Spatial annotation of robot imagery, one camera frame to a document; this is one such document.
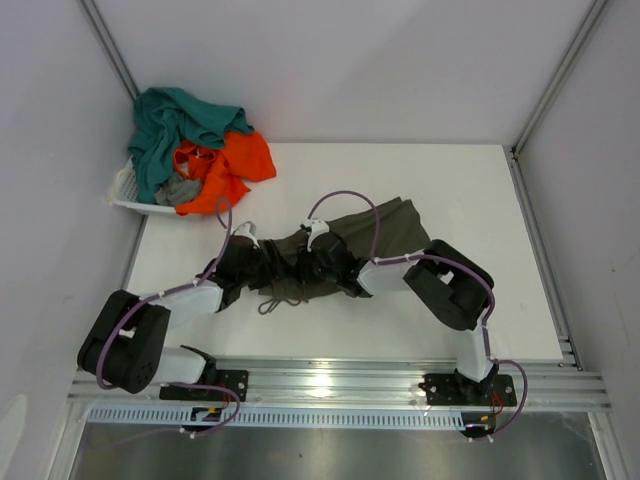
laundry basket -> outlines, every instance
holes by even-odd
[[[131,158],[122,170],[116,174],[111,188],[110,202],[121,207],[131,208],[143,215],[166,215],[177,217],[175,208],[163,207],[161,205],[149,205],[147,203],[139,203],[138,185],[136,184],[136,172],[133,170]]]

white tabletop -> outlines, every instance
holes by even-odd
[[[258,238],[293,233],[315,201],[339,189],[379,204],[411,199],[431,238],[455,246],[495,280],[489,321],[498,358],[562,358],[502,147],[468,145],[271,144],[278,176],[251,185],[234,224],[251,220]],[[316,216],[363,211],[355,197],[327,200]],[[128,289],[157,292],[190,281],[218,255],[224,231],[215,216],[148,219]],[[172,330],[166,344],[213,355],[302,358],[454,358],[451,332],[411,292],[370,299],[341,293],[262,316],[264,301],[245,290],[226,311]]]

gray wall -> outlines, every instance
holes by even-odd
[[[139,221],[104,200],[133,125],[74,1],[2,2],[0,39],[0,412],[28,395],[7,478],[36,479]]]
[[[524,152],[525,180],[589,369],[640,472],[640,2],[616,0]]]
[[[271,141],[509,144],[591,0],[98,0],[141,89]]]

black mounting bracket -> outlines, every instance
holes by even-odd
[[[218,370],[216,359],[211,355],[193,347],[182,345],[182,348],[190,350],[205,359],[205,367],[196,382],[198,385],[214,385],[225,387],[234,392],[241,402],[247,399],[249,388],[249,372],[247,370]],[[214,390],[190,389],[183,387],[162,387],[160,389],[160,400],[179,400],[188,402],[223,402],[225,394]]]
[[[487,386],[484,395],[473,400],[470,400],[460,389],[459,380],[454,373],[427,373],[423,378],[424,382],[419,383],[418,387],[425,391],[428,405],[491,407],[493,393],[505,407],[515,407],[518,403],[510,375],[496,375]]]

clothes pile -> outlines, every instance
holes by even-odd
[[[179,215],[216,212],[250,191],[243,179],[276,176],[269,147],[244,109],[212,105],[179,88],[150,88],[134,104],[138,130],[129,152],[141,203],[170,205]]]

